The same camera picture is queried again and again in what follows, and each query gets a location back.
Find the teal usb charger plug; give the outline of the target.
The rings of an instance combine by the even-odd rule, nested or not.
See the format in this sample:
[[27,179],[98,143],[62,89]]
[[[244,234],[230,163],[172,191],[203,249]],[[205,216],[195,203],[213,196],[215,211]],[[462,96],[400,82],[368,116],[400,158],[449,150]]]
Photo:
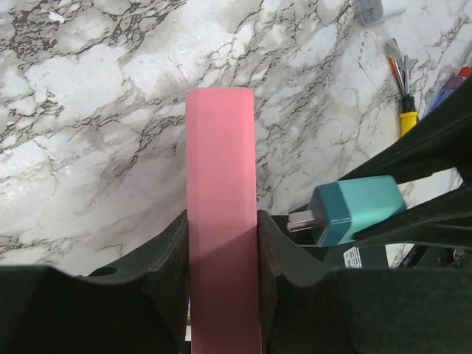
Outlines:
[[288,215],[287,230],[322,233],[313,239],[318,247],[354,241],[354,234],[406,210],[406,202],[391,176],[337,181],[316,187],[303,212]]

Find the pink power strip socket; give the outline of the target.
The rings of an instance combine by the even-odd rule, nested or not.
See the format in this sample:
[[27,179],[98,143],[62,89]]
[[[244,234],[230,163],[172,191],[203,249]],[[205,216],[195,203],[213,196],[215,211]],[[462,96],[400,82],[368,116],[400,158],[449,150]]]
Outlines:
[[191,350],[259,353],[253,91],[197,88],[185,118]]

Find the white usb charger plug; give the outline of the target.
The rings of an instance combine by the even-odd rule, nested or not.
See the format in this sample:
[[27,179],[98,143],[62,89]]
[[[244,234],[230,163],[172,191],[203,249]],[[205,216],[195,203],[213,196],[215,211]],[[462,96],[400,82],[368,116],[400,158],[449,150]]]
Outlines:
[[358,0],[357,10],[365,27],[381,24],[406,12],[407,0]]

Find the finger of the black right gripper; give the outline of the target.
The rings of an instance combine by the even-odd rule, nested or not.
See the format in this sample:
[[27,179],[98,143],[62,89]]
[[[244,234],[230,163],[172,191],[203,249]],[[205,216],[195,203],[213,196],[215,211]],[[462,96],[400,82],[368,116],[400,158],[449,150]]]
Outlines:
[[403,184],[451,168],[471,183],[470,79],[405,136],[342,179],[391,175]]
[[471,187],[460,187],[355,235],[357,246],[397,243],[470,247]]

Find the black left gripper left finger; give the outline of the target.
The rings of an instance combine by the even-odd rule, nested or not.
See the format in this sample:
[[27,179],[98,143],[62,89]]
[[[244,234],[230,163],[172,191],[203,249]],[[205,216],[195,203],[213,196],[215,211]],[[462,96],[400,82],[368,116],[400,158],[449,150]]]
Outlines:
[[187,215],[87,276],[1,268],[3,353],[184,353]]

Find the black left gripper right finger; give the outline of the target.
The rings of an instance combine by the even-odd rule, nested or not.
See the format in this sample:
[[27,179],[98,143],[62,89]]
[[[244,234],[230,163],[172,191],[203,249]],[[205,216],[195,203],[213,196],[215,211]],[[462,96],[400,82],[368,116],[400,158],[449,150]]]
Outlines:
[[331,268],[257,213],[264,353],[469,353],[471,273]]

